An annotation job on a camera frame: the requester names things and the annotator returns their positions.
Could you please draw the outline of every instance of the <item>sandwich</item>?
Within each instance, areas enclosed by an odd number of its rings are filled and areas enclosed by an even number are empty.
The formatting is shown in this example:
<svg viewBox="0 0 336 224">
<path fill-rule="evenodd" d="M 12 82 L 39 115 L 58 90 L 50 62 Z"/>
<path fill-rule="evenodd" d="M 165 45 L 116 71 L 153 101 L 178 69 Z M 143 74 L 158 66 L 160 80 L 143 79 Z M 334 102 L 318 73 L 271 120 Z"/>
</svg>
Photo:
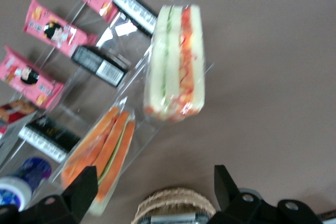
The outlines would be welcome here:
<svg viewBox="0 0 336 224">
<path fill-rule="evenodd" d="M 162 7 L 152 39 L 144 110 L 180 121 L 204 106 L 204 48 L 200 8 Z"/>
</svg>

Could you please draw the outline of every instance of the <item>blue lid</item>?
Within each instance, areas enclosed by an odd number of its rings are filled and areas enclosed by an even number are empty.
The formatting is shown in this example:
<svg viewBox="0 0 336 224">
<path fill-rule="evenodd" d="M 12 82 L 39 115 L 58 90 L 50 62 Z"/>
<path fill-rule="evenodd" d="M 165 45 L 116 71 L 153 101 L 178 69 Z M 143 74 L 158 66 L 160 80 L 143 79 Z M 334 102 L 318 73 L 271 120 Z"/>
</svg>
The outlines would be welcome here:
<svg viewBox="0 0 336 224">
<path fill-rule="evenodd" d="M 0 189 L 0 205 L 13 204 L 18 208 L 21 206 L 21 201 L 18 196 L 10 190 Z"/>
<path fill-rule="evenodd" d="M 51 165 L 40 157 L 31 157 L 24 161 L 21 167 L 10 176 L 24 180 L 32 192 L 40 185 L 43 179 L 51 175 Z"/>
</svg>

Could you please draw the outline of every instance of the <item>woven basket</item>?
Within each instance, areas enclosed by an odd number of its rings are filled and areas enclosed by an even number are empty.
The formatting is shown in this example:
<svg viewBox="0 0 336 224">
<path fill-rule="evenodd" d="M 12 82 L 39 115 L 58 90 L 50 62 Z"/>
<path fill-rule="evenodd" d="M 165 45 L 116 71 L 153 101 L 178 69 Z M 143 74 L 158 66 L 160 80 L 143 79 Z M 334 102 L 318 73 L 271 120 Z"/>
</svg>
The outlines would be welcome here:
<svg viewBox="0 0 336 224">
<path fill-rule="evenodd" d="M 158 191 L 140 203 L 131 224 L 137 224 L 145 216 L 189 214 L 202 211 L 212 217 L 216 210 L 210 201 L 186 188 Z"/>
</svg>

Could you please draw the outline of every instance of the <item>gray surface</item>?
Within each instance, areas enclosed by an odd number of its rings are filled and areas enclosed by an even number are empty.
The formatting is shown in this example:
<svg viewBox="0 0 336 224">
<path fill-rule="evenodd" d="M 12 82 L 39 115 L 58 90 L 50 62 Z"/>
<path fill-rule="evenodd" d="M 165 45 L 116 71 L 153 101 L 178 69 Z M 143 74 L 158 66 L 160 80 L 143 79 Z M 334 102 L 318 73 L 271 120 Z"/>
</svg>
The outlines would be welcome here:
<svg viewBox="0 0 336 224">
<path fill-rule="evenodd" d="M 64 16 L 77 0 L 39 1 Z M 145 196 L 177 185 L 218 206 L 215 164 L 271 204 L 295 198 L 316 212 L 336 208 L 336 0 L 145 1 L 155 10 L 201 6 L 206 56 L 216 65 L 206 106 L 165 128 L 121 177 L 105 214 L 83 223 L 129 223 Z M 34 59 L 45 45 L 21 32 L 29 3 L 0 0 L 0 41 Z M 13 91 L 0 90 L 5 103 Z"/>
</svg>

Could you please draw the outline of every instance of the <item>white label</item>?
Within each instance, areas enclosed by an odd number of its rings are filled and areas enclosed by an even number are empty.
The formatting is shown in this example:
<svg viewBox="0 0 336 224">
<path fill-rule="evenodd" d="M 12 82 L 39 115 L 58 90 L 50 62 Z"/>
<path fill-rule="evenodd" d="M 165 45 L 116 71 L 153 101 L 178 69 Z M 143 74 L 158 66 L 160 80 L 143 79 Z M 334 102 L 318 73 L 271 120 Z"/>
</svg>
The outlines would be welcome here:
<svg viewBox="0 0 336 224">
<path fill-rule="evenodd" d="M 156 16 L 143 7 L 136 0 L 113 0 L 124 12 L 139 23 L 150 34 L 153 34 L 156 24 Z"/>
<path fill-rule="evenodd" d="M 124 72 L 118 69 L 116 66 L 104 60 L 96 72 L 103 80 L 109 82 L 110 84 L 117 86 Z"/>
<path fill-rule="evenodd" d="M 61 163 L 67 156 L 67 153 L 60 150 L 53 143 L 49 142 L 48 140 L 27 127 L 24 127 L 20 130 L 19 137 L 27 141 L 30 145 L 37 148 L 44 154 L 54 159 L 56 162 Z"/>
</svg>

